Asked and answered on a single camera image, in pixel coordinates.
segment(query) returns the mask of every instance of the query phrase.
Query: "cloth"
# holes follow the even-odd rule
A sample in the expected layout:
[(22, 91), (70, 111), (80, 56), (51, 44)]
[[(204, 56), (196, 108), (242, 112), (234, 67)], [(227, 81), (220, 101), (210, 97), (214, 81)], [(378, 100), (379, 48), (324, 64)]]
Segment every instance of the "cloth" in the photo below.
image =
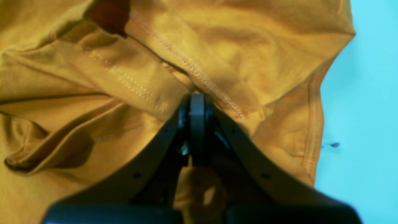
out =
[[(115, 172), (201, 92), (313, 186), (320, 85), (355, 36), (349, 0), (0, 1), (0, 222)], [(181, 171), (186, 223), (219, 223), (214, 172)]]

